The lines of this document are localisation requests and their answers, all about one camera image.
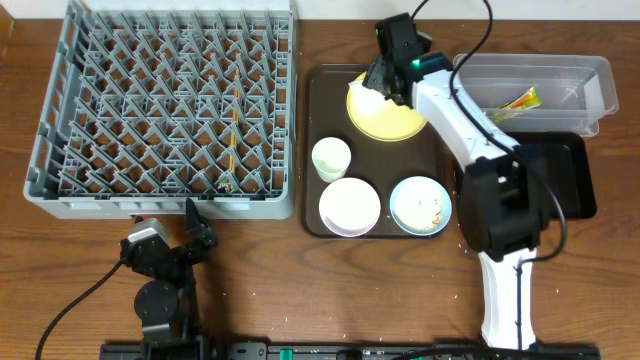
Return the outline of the white paper napkin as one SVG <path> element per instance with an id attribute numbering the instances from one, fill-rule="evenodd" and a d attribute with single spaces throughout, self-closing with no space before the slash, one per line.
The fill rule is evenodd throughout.
<path id="1" fill-rule="evenodd" d="M 395 103 L 379 92 L 366 88 L 361 81 L 349 84 L 348 108 L 356 117 L 370 117 L 391 108 Z"/>

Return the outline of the yellow round plate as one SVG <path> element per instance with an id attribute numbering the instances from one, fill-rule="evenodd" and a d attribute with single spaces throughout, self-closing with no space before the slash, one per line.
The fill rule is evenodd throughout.
<path id="1" fill-rule="evenodd" d="M 351 82 L 361 81 L 363 84 L 365 75 L 366 73 L 362 73 Z M 393 107 L 388 108 L 377 115 L 370 117 L 356 117 L 351 114 L 351 111 L 348 108 L 348 92 L 346 97 L 346 108 L 349 117 L 352 123 L 370 138 L 383 142 L 398 142 L 416 135 L 427 124 L 427 120 L 415 110 L 406 105 L 397 105 L 395 102 Z"/>

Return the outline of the pale green cup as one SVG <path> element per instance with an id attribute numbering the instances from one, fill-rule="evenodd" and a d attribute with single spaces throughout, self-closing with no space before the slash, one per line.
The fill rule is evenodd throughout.
<path id="1" fill-rule="evenodd" d="M 352 154 L 349 145 L 342 139 L 326 137 L 313 146 L 311 158 L 319 177 L 331 183 L 345 175 Z"/>

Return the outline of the green orange sauce packet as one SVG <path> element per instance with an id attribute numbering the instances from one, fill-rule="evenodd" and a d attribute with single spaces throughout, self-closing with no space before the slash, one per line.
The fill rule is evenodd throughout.
<path id="1" fill-rule="evenodd" d="M 528 110 L 537 108 L 541 104 L 542 101 L 538 95 L 537 86 L 533 85 L 511 102 L 499 107 L 495 112 L 486 112 L 486 115 L 495 124 L 499 124 L 506 120 L 515 118 Z"/>

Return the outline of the light blue bowl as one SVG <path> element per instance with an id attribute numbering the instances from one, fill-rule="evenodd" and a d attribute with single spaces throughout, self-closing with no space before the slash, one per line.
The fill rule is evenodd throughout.
<path id="1" fill-rule="evenodd" d="M 445 229 L 453 212 L 445 187 L 425 176 L 400 181 L 391 192 L 389 207 L 395 223 L 418 237 L 436 236 Z"/>

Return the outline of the white pink bowl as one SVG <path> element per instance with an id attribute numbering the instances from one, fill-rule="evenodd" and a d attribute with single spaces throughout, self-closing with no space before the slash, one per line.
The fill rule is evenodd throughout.
<path id="1" fill-rule="evenodd" d="M 381 201 L 376 190 L 358 178 L 342 178 L 322 192 L 319 215 L 324 226 L 342 237 L 359 237 L 371 230 L 380 217 Z"/>

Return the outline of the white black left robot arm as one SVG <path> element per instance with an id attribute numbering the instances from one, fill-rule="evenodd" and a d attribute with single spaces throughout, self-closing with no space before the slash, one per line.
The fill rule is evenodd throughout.
<path id="1" fill-rule="evenodd" d="M 168 231 L 156 218 L 138 218 L 121 241 L 121 259 L 133 272 L 151 279 L 134 300 L 146 342 L 179 343 L 199 332 L 193 267 L 209 258 L 218 238 L 192 199 L 186 200 L 185 228 L 192 240 L 172 248 Z"/>

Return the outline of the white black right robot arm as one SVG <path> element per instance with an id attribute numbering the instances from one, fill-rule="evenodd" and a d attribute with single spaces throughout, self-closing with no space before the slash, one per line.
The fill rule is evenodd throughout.
<path id="1" fill-rule="evenodd" d="M 462 234 L 480 259 L 484 291 L 481 333 L 493 348 L 528 350 L 536 342 L 530 316 L 532 261 L 549 224 L 537 179 L 538 150 L 502 132 L 468 95 L 460 67 L 430 50 L 411 16 L 375 26 L 380 53 L 364 87 L 423 116 L 462 172 L 457 211 Z"/>

